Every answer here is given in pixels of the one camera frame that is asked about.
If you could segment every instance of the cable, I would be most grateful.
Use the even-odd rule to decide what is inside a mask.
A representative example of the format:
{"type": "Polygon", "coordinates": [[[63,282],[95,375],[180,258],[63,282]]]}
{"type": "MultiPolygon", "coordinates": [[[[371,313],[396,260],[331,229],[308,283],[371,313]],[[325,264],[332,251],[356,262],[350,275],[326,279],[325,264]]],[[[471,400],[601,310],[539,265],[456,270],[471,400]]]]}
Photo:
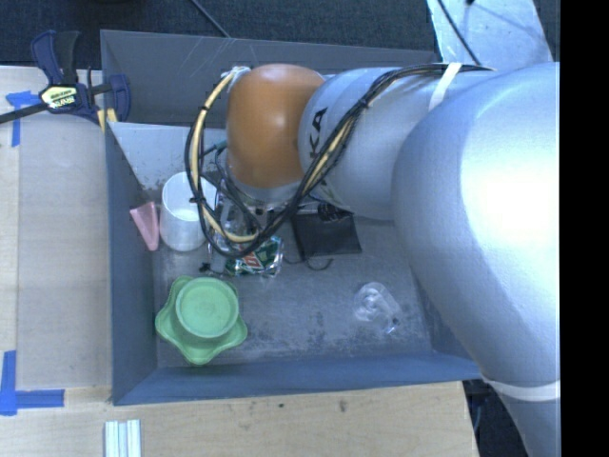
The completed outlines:
{"type": "Polygon", "coordinates": [[[224,37],[230,37],[230,35],[228,35],[228,32],[226,32],[224,28],[220,24],[218,24],[218,22],[216,22],[216,20],[209,14],[207,10],[205,10],[205,8],[197,0],[190,0],[190,2],[192,2],[192,4],[199,10],[200,13],[207,17],[209,22],[211,22],[224,37]]]}
{"type": "Polygon", "coordinates": [[[444,15],[446,16],[446,19],[448,19],[448,23],[450,24],[450,27],[452,27],[455,34],[457,34],[457,37],[463,44],[463,47],[465,48],[465,50],[467,50],[467,53],[471,56],[474,63],[476,63],[478,66],[482,66],[480,59],[478,59],[476,54],[474,54],[474,51],[471,50],[471,48],[465,41],[465,38],[462,36],[461,32],[457,28],[457,24],[455,24],[455,21],[450,16],[450,13],[448,13],[448,9],[446,8],[446,5],[444,4],[444,2],[442,0],[438,0],[438,3],[440,4],[440,7],[442,8],[444,15]]]}

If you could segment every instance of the yellow cable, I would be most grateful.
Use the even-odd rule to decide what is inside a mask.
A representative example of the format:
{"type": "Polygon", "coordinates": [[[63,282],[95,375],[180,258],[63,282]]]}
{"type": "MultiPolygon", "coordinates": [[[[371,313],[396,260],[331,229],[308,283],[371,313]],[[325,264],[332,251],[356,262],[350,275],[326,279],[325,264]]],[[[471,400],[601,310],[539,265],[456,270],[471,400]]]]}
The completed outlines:
{"type": "MultiPolygon", "coordinates": [[[[194,125],[194,131],[192,134],[192,141],[190,143],[190,175],[192,177],[194,185],[199,185],[199,142],[201,140],[201,134],[203,132],[207,111],[211,109],[211,106],[218,98],[218,95],[232,81],[238,71],[240,71],[240,69],[233,69],[220,81],[220,83],[218,83],[216,88],[213,89],[211,94],[206,99],[203,108],[197,116],[197,120],[194,125]]],[[[220,224],[218,224],[218,222],[216,221],[215,217],[211,215],[211,213],[209,213],[209,211],[207,211],[207,209],[203,205],[199,205],[199,210],[209,222],[211,227],[221,235],[225,236],[231,242],[234,242],[236,244],[244,244],[246,242],[252,242],[258,237],[258,233],[253,233],[250,235],[236,235],[234,233],[224,231],[220,224]]]]}

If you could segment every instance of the clear plastic object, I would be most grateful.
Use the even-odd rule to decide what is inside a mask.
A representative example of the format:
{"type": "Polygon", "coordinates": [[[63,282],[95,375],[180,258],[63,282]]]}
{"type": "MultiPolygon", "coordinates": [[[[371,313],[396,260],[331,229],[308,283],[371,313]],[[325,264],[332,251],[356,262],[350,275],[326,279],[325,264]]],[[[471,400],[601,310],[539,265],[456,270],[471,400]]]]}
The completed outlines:
{"type": "Polygon", "coordinates": [[[375,281],[367,283],[353,299],[355,317],[389,334],[400,324],[402,309],[389,290],[375,281]]]}

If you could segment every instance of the wooden table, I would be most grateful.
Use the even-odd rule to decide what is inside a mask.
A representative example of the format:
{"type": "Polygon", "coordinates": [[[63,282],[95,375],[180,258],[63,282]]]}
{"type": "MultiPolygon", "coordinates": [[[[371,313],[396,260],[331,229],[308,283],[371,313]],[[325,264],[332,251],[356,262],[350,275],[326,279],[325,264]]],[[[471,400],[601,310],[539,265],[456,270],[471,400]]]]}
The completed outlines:
{"type": "MultiPolygon", "coordinates": [[[[20,149],[10,131],[0,126],[0,351],[16,348],[19,291],[20,149]]],[[[69,388],[64,407],[0,416],[0,456],[100,456],[104,423],[130,419],[141,421],[145,457],[479,455],[460,382],[134,407],[109,396],[110,387],[69,388]]]]}

